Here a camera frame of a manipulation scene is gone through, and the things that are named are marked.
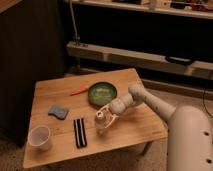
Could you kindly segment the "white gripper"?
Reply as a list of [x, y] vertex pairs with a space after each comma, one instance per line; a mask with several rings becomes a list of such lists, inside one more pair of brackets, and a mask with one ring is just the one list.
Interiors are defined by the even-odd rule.
[[107, 129], [109, 128], [115, 120], [118, 118], [118, 115], [115, 113], [114, 107], [111, 103], [103, 106], [101, 109], [99, 109], [96, 112], [96, 116], [104, 115], [106, 118], [105, 123], [103, 124], [103, 128]]

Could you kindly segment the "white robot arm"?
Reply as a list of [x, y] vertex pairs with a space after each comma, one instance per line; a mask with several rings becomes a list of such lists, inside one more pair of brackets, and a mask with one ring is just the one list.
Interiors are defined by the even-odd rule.
[[109, 128], [128, 108], [145, 103], [168, 126], [167, 171], [213, 171], [213, 133], [207, 116], [193, 106], [174, 107], [139, 83], [95, 114], [98, 133]]

